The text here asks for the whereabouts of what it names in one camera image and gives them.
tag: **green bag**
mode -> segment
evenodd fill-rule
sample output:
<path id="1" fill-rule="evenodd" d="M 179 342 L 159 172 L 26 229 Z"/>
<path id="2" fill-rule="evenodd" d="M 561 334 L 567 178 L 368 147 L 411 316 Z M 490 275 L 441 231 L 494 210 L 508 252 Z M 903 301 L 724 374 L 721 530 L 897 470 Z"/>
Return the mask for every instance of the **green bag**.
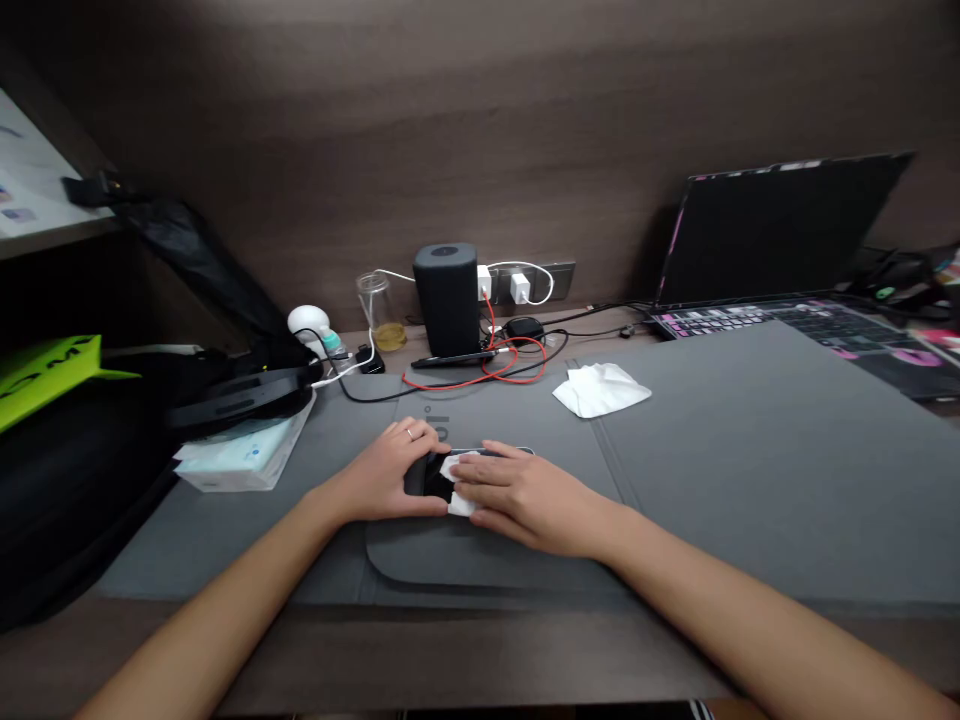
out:
<path id="1" fill-rule="evenodd" d="M 138 377 L 100 367 L 99 335 L 50 340 L 0 358 L 0 432 L 90 378 Z"/>

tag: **hand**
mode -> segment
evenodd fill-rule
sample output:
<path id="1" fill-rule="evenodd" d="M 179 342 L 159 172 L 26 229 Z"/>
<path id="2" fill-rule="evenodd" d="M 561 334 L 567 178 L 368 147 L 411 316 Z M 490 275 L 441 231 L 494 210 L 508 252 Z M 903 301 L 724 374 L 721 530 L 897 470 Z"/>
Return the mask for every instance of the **hand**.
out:
<path id="1" fill-rule="evenodd" d="M 395 517 L 446 515 L 438 497 L 414 497 L 403 491 L 403 476 L 428 452 L 448 453 L 426 420 L 391 423 L 356 459 L 316 490 L 324 505 L 334 504 L 341 522 Z"/>
<path id="2" fill-rule="evenodd" d="M 503 457 L 463 455 L 451 472 L 457 493 L 483 509 L 470 516 L 479 527 L 535 550 L 601 559 L 616 542 L 613 521 L 622 505 L 594 492 L 542 457 L 485 440 Z"/>

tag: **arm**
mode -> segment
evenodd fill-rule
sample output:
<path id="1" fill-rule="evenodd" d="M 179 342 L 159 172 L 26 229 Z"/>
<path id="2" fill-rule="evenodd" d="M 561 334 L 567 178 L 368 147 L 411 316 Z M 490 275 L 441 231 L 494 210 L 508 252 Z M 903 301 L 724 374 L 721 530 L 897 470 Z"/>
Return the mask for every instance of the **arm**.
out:
<path id="1" fill-rule="evenodd" d="M 464 456 L 471 521 L 614 570 L 777 718 L 960 718 L 960 707 L 811 610 L 516 448 Z"/>
<path id="2" fill-rule="evenodd" d="M 77 718 L 209 717 L 290 593 L 342 525 L 446 514 L 447 504 L 440 498 L 403 492 L 404 473 L 431 450 L 449 452 L 450 446 L 441 443 L 425 421 L 406 418 L 390 425 L 174 615 Z"/>

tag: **red cable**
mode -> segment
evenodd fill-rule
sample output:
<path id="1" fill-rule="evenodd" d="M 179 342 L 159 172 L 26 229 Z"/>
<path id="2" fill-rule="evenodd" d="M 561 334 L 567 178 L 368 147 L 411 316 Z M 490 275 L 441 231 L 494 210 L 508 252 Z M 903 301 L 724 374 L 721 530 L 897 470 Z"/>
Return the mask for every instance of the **red cable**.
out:
<path id="1" fill-rule="evenodd" d="M 487 372 L 487 361 L 484 360 L 483 363 L 480 365 L 480 368 L 484 372 L 482 377 L 474 378 L 473 380 L 468 380 L 467 382 L 462 382 L 457 385 L 446 385 L 442 388 L 432 388 L 432 387 L 427 387 L 426 385 L 417 385 L 416 383 L 410 382 L 409 380 L 407 380 L 407 374 L 404 373 L 403 376 L 400 378 L 404 383 L 406 383 L 410 387 L 415 387 L 418 390 L 438 391 L 438 390 L 456 390 L 457 388 L 467 387 L 468 385 L 475 385 L 478 382 L 484 382 L 485 380 L 490 380 L 491 378 L 493 378 L 494 380 L 500 380 L 501 382 L 513 383 L 514 385 L 529 385 L 530 383 L 536 382 L 541 377 L 543 377 L 543 373 L 547 369 L 547 363 L 546 363 L 547 349 L 543 346 L 542 343 L 540 343 L 539 340 L 534 340 L 533 338 L 528 338 L 528 337 L 514 337 L 514 338 L 508 338 L 506 340 L 499 340 L 497 342 L 494 342 L 493 338 L 494 338 L 494 335 L 496 334 L 495 328 L 497 324 L 496 324 L 496 318 L 493 315 L 493 305 L 490 304 L 490 298 L 487 297 L 486 293 L 483 294 L 483 299 L 487 301 L 487 309 L 490 311 L 490 344 L 487 345 L 487 350 L 493 350 L 495 347 L 498 347 L 500 345 L 506 345 L 507 343 L 512 342 L 514 340 L 527 340 L 528 342 L 532 342 L 534 345 L 539 347 L 540 352 L 543 353 L 544 362 L 543 362 L 543 365 L 540 366 L 540 372 L 538 372 L 536 376 L 532 378 L 524 378 L 523 380 L 514 380 L 512 378 L 500 377 L 502 373 L 505 373 L 507 370 L 512 368 L 514 364 L 517 362 L 517 359 L 520 357 L 520 353 L 517 351 L 517 349 L 514 347 L 511 347 L 509 349 L 510 349 L 510 352 L 513 353 L 513 359 L 510 361 L 510 363 L 506 367 L 500 368 L 496 372 L 491 373 L 491 372 Z"/>

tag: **laptop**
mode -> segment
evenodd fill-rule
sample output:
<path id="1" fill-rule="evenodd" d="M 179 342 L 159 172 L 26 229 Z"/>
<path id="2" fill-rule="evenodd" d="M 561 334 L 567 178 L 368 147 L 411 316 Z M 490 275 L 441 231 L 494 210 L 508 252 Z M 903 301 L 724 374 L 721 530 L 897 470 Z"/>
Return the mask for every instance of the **laptop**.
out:
<path id="1" fill-rule="evenodd" d="M 912 153 L 688 178 L 652 310 L 683 340 L 780 320 L 918 402 L 960 397 L 933 346 L 831 299 Z"/>

